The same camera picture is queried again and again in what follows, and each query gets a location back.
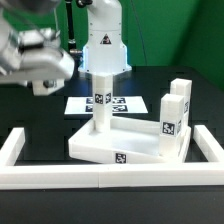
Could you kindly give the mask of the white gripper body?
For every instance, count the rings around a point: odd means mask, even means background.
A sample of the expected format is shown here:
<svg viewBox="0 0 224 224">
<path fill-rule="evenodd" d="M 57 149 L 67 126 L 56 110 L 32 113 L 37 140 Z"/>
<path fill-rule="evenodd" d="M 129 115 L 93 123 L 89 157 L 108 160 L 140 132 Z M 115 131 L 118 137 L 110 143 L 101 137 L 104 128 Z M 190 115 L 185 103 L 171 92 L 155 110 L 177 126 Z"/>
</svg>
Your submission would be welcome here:
<svg viewBox="0 0 224 224">
<path fill-rule="evenodd" d="M 69 80 L 75 62 L 51 28 L 0 28 L 0 84 Z"/>
</svg>

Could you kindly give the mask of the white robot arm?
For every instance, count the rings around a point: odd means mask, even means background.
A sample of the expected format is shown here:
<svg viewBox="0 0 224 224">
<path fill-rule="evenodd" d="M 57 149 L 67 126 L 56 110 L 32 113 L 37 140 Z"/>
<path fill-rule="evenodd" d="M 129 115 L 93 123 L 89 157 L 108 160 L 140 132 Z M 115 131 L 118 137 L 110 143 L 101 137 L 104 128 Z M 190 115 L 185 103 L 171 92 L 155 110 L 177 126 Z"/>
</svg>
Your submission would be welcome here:
<svg viewBox="0 0 224 224">
<path fill-rule="evenodd" d="M 3 16 L 20 11 L 47 14 L 61 0 L 0 0 L 0 83 L 31 83 L 50 91 L 69 80 L 75 61 L 60 46 L 60 33 L 51 28 L 16 30 Z M 122 7 L 118 0 L 76 0 L 88 12 L 88 42 L 81 72 L 117 75 L 130 69 L 122 42 Z"/>
</svg>

